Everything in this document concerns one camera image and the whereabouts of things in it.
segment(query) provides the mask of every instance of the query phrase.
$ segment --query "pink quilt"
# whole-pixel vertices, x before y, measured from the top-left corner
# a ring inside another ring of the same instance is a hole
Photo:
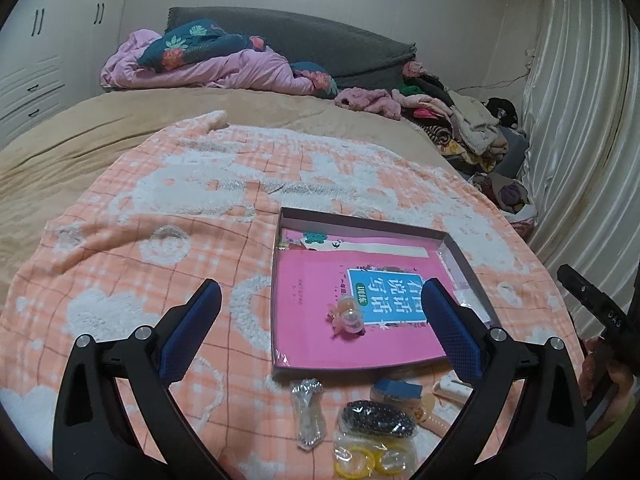
[[[227,126],[225,112],[212,112],[123,154],[47,223],[15,275],[0,316],[0,401],[39,456],[50,460],[56,397],[75,338],[111,340],[154,325],[213,278],[222,311],[185,378],[172,384],[176,402],[211,452],[231,450],[248,480],[334,478],[331,437],[310,453],[298,449],[288,388],[271,377],[271,257],[282,206],[448,231],[513,338],[559,336],[579,369],[582,353],[554,281],[475,188],[373,144]],[[430,388],[447,371],[443,362],[402,377]],[[328,428],[341,406],[367,399],[369,390],[370,383],[327,386]],[[141,445],[159,456],[132,393],[122,392]],[[498,449],[516,404],[514,390],[485,458]],[[436,407],[449,420],[458,411],[444,401]],[[421,460],[438,441],[418,430]]]
[[[294,77],[286,58],[269,47],[264,52],[241,50],[226,57],[213,57],[157,74],[142,68],[137,59],[161,36],[141,29],[132,32],[100,72],[106,88],[143,89],[178,86],[244,88],[288,95],[311,95],[314,84],[304,76]]]

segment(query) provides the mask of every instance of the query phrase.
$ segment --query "hand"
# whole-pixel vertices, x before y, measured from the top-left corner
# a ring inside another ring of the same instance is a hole
[[[584,343],[589,354],[585,357],[584,362],[582,363],[582,373],[580,374],[580,378],[578,378],[580,396],[582,397],[582,402],[584,404],[591,399],[596,387],[596,384],[593,382],[593,374],[596,367],[593,350],[598,342],[599,338],[594,338],[589,339]],[[613,399],[605,414],[598,422],[596,422],[596,425],[589,432],[590,437],[601,434],[614,424],[620,416],[622,416],[622,413],[626,410],[626,407],[633,396],[634,377],[628,366],[618,361],[611,360],[607,363],[607,372],[609,373],[611,380],[618,385],[618,394]]]

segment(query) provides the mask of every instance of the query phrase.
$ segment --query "open box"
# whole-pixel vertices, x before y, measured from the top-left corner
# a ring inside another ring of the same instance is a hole
[[[488,326],[499,326],[478,277],[446,232],[283,207],[274,247],[276,373],[388,370],[446,358],[422,312],[420,290],[430,278]],[[345,294],[360,303],[364,335],[334,335],[328,308]]]

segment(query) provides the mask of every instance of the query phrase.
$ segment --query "black beads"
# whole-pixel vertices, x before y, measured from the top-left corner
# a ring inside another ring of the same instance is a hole
[[[377,436],[407,437],[415,431],[414,420],[402,410],[373,400],[355,400],[342,410],[343,431]]]

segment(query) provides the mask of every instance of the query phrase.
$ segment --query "white curtain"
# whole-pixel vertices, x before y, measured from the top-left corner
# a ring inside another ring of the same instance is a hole
[[[620,0],[544,0],[524,94],[522,178],[539,211],[530,246],[625,310],[640,260],[640,38]],[[578,334],[602,326],[561,288]]]

